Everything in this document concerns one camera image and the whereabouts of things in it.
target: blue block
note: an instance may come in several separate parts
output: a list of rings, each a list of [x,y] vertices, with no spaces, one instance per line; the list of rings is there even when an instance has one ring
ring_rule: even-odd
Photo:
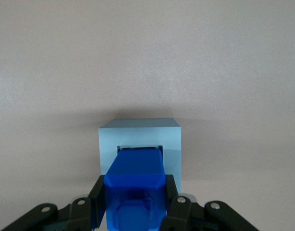
[[[181,127],[173,118],[114,119],[98,133],[102,175],[120,148],[161,147],[165,174],[174,176],[181,192]]]
[[[104,186],[108,230],[158,230],[166,215],[159,149],[122,149],[104,176]]]

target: white background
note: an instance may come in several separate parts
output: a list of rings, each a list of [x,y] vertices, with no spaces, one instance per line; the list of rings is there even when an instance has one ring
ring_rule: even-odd
[[[295,231],[295,1],[0,0],[0,229],[89,193],[97,128],[138,117],[182,126],[199,204]]]

